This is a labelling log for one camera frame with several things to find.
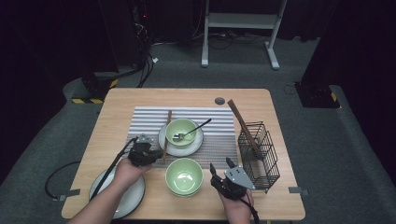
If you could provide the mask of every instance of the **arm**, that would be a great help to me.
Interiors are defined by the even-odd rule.
[[[128,159],[120,160],[114,179],[107,188],[96,195],[68,223],[110,223],[123,194],[149,169],[151,165],[135,167]]]
[[[250,224],[251,212],[249,207],[240,201],[227,199],[220,193],[219,196],[224,205],[224,212],[230,224]],[[247,194],[242,199],[246,202],[251,202],[252,206],[254,205],[250,189],[247,190]]]

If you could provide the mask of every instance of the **white plate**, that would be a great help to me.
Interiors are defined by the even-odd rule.
[[[115,170],[116,167],[114,167],[114,169],[110,172],[106,181],[99,189],[99,192],[105,189],[111,183],[111,181],[114,178]],[[95,181],[93,181],[90,190],[90,198],[93,195],[93,192],[95,191],[102,177],[105,175],[105,172],[106,171],[103,171],[101,174],[99,174],[98,177],[96,177]],[[114,214],[113,218],[125,217],[130,213],[132,213],[136,209],[136,207],[140,204],[140,202],[142,202],[144,195],[145,195],[145,179],[143,178],[143,176],[140,176],[140,178],[136,181],[136,183],[134,183],[131,187],[129,187],[128,190],[122,196],[119,207],[117,208],[117,211]]]
[[[165,146],[165,130],[166,130],[166,125],[163,125],[163,127],[160,130],[160,133],[158,134],[158,142],[160,143],[161,148]],[[202,129],[198,129],[196,132],[197,134],[195,136],[195,140],[191,144],[187,146],[178,147],[168,142],[168,149],[166,149],[166,152],[169,155],[176,157],[184,157],[194,153],[204,142],[204,132],[202,131]]]

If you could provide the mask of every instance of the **wooden stick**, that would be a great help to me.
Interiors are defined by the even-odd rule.
[[[233,111],[233,114],[238,119],[239,124],[241,125],[241,128],[242,128],[242,132],[244,132],[244,134],[247,137],[247,140],[249,141],[250,145],[253,146],[254,151],[256,151],[257,157],[261,160],[262,159],[262,154],[260,153],[259,146],[254,141],[253,136],[251,136],[251,133],[248,130],[248,127],[247,127],[246,123],[244,122],[244,120],[242,119],[241,114],[238,111],[238,108],[236,108],[236,105],[233,103],[233,100],[230,100],[229,102],[227,102],[227,104],[230,106],[231,110]]]
[[[168,111],[168,120],[166,121],[166,126],[168,126],[168,124],[171,122],[171,118],[172,118],[172,110]],[[165,136],[165,144],[163,146],[163,163],[165,163],[165,159],[166,159],[166,149],[168,149],[168,139]]]

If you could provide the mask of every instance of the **gray carpet floor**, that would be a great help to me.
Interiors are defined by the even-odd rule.
[[[217,48],[227,46],[219,40],[210,43]],[[362,133],[342,88],[331,86],[342,108],[327,109],[302,107],[293,87],[301,80],[317,43],[278,39],[278,71],[272,70],[262,42],[257,40],[250,44],[235,41],[226,49],[210,48],[207,68],[200,66],[201,48],[152,46],[150,54],[159,61],[143,88],[268,89],[298,186],[309,191],[303,197],[306,217],[293,223],[396,223],[396,189]],[[121,77],[116,88],[134,88],[139,79],[140,73]],[[70,101],[79,82],[64,87],[68,102],[26,148],[1,185],[0,223],[66,222],[61,216],[64,202],[53,201],[44,186],[54,170],[81,160],[102,108]],[[49,182],[50,191],[65,194],[77,168],[71,165],[57,173]]]

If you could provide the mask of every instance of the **dish rack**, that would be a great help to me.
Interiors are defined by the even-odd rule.
[[[260,155],[254,150],[245,133],[241,132],[238,145],[243,167],[256,189],[263,189],[267,193],[280,177],[274,144],[262,121],[247,122],[246,126],[259,147]]]

